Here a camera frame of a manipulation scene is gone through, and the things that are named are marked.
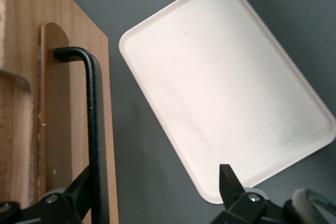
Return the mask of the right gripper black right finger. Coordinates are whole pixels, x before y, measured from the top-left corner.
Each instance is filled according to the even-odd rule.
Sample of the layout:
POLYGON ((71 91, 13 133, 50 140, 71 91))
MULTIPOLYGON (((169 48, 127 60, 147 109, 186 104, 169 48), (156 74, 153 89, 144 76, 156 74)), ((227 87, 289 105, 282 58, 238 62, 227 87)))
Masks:
POLYGON ((295 223, 284 207, 260 189, 244 188, 228 164, 219 166, 219 192, 224 210, 212 223, 295 223))

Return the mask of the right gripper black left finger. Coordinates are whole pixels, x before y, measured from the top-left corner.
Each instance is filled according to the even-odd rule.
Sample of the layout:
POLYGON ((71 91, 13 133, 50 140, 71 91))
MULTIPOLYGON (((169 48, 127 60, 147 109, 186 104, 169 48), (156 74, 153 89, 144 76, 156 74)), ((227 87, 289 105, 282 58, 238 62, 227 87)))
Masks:
POLYGON ((28 208, 20 203, 1 203, 1 223, 82 223, 91 207, 89 168, 61 193, 49 193, 28 208))

